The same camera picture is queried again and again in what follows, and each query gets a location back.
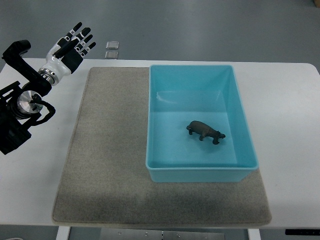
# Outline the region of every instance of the small metal object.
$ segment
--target small metal object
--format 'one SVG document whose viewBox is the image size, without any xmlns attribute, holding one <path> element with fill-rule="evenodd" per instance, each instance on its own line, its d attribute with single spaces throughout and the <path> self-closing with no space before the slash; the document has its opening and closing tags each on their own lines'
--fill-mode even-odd
<svg viewBox="0 0 320 240">
<path fill-rule="evenodd" d="M 102 228 L 102 240 L 163 240 L 162 231 L 149 229 Z"/>
<path fill-rule="evenodd" d="M 118 49 L 119 42 L 118 41 L 108 41 L 105 46 L 106 49 Z"/>
<path fill-rule="evenodd" d="M 117 51 L 106 51 L 105 59 L 118 59 Z"/>
<path fill-rule="evenodd" d="M 188 231 L 163 231 L 162 240 L 225 240 L 224 233 L 215 232 L 188 232 Z"/>
</svg>

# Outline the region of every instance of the blue plastic bin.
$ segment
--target blue plastic bin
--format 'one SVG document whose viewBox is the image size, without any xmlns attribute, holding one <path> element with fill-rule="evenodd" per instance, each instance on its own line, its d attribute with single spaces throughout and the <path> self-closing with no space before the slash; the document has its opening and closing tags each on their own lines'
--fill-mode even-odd
<svg viewBox="0 0 320 240">
<path fill-rule="evenodd" d="M 226 137 L 200 141 L 194 120 Z M 146 167 L 154 182 L 239 182 L 258 168 L 232 66 L 150 67 Z"/>
</svg>

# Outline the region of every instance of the robotic hand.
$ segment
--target robotic hand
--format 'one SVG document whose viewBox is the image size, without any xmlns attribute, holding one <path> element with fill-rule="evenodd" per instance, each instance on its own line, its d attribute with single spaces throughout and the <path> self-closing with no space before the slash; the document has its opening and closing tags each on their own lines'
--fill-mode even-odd
<svg viewBox="0 0 320 240">
<path fill-rule="evenodd" d="M 20 88 L 20 83 L 16 81 L 0 90 L 0 151 L 3 154 L 12 152 L 31 138 L 28 132 L 31 126 L 43 124 L 55 114 L 55 108 L 43 101 L 42 97 L 64 76 L 72 74 L 96 45 L 93 42 L 85 47 L 93 37 L 91 34 L 87 36 L 91 31 L 88 27 L 75 35 L 81 25 L 79 22 L 65 37 L 59 39 L 48 52 L 46 64 L 38 72 L 22 59 L 22 55 L 31 48 L 29 41 L 15 41 L 4 51 L 2 59 L 29 82 Z M 49 113 L 38 120 L 43 106 Z M 23 124 L 18 121 L 25 119 L 28 120 Z"/>
</svg>

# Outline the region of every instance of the hippo figurine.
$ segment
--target hippo figurine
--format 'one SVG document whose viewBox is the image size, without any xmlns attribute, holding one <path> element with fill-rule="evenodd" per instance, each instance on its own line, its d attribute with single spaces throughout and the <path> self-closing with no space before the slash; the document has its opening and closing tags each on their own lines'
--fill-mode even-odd
<svg viewBox="0 0 320 240">
<path fill-rule="evenodd" d="M 214 130 L 212 127 L 208 126 L 207 124 L 204 124 L 201 121 L 190 122 L 186 129 L 189 130 L 190 135 L 192 135 L 192 132 L 200 134 L 200 141 L 203 141 L 205 137 L 212 137 L 212 143 L 214 145 L 219 144 L 218 139 L 224 139 L 226 137 L 226 135 Z"/>
</svg>

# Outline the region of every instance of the gray carpet mat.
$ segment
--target gray carpet mat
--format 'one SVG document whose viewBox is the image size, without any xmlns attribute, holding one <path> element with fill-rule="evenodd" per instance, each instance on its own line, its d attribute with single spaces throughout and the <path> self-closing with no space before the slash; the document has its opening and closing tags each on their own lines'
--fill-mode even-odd
<svg viewBox="0 0 320 240">
<path fill-rule="evenodd" d="M 56 194 L 57 225 L 255 227 L 271 213 L 259 170 L 241 182 L 155 183 L 146 168 L 149 68 L 90 70 Z"/>
</svg>

